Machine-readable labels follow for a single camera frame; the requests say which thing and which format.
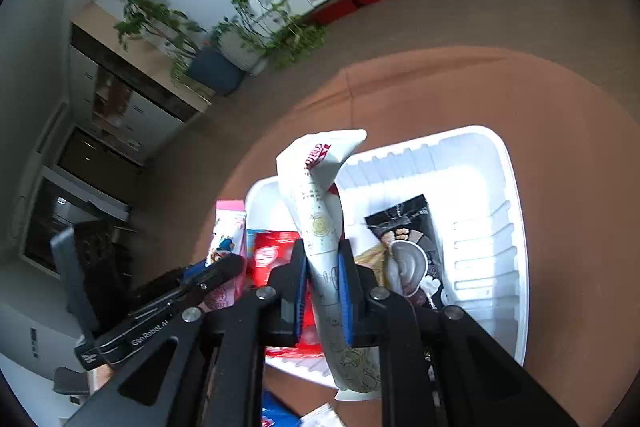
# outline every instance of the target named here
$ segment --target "dark blue plant pot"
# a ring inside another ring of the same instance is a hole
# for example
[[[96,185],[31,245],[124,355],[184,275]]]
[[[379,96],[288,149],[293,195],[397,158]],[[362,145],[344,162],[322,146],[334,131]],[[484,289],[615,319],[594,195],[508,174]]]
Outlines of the dark blue plant pot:
[[[242,82],[244,71],[232,64],[212,46],[202,48],[186,74],[196,82],[225,96],[233,92]]]

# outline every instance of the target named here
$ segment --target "brown tablecloth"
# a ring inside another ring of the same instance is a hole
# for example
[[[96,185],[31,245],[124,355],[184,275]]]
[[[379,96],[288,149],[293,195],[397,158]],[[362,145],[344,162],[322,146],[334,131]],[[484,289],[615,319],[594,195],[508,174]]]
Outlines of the brown tablecloth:
[[[364,128],[368,150],[472,124],[504,140],[518,184],[530,276],[525,367],[580,425],[599,427],[640,367],[640,128],[580,76],[493,48],[355,64],[255,143],[220,198],[243,199],[306,133]],[[274,371],[267,382],[301,413],[326,399],[325,390]],[[338,412],[350,427],[376,425],[379,407],[344,404]]]

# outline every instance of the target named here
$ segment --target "white snack wrapper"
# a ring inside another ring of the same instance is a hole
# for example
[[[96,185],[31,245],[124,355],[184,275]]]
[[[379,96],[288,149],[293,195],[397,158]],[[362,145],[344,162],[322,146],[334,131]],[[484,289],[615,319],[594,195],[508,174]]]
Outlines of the white snack wrapper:
[[[338,393],[338,399],[369,399],[380,394],[378,349],[354,349],[345,342],[338,298],[342,210],[328,204],[333,195],[327,193],[342,164],[366,137],[362,129],[310,134],[295,140],[276,159],[280,194],[305,243],[316,328],[327,364],[338,389],[367,393]]]

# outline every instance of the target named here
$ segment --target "black snack package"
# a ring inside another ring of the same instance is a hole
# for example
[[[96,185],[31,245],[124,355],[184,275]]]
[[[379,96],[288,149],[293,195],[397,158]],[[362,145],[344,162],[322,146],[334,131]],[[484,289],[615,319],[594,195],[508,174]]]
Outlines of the black snack package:
[[[379,238],[389,252],[385,265],[385,278],[391,289],[405,295],[416,307],[442,309],[440,299],[442,259],[436,246],[433,221],[425,197],[416,196],[382,212],[367,216],[365,220],[369,230]],[[440,284],[432,295],[427,295],[424,283],[418,285],[424,273],[424,266],[420,266],[420,259],[415,260],[415,255],[419,258],[422,252],[427,257],[425,275],[433,277],[433,282],[427,286],[433,288],[438,282]],[[402,280],[402,285],[398,286],[397,282],[394,283],[394,278]]]

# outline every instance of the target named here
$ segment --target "blue snack package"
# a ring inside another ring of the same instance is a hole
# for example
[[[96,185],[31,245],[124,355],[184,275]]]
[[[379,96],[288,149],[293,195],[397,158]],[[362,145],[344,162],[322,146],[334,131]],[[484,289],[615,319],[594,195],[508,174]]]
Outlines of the blue snack package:
[[[262,391],[262,427],[298,427],[300,418],[284,407],[269,391]]]

